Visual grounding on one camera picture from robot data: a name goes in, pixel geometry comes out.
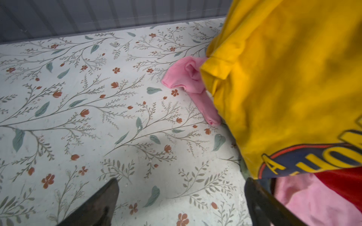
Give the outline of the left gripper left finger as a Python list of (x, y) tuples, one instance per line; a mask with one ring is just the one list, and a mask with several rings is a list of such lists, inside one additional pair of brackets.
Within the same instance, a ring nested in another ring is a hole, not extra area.
[(58, 226), (110, 226), (118, 195), (118, 181), (113, 178)]

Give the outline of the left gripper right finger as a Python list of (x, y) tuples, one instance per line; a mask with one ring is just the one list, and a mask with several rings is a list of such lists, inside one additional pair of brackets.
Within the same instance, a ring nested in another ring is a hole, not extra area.
[(306, 226), (256, 180), (248, 178), (244, 192), (253, 226)]

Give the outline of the red cloth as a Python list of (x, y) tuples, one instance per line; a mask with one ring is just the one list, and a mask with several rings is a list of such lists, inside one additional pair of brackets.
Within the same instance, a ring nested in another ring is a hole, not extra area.
[(362, 212), (362, 168), (330, 170), (315, 176)]

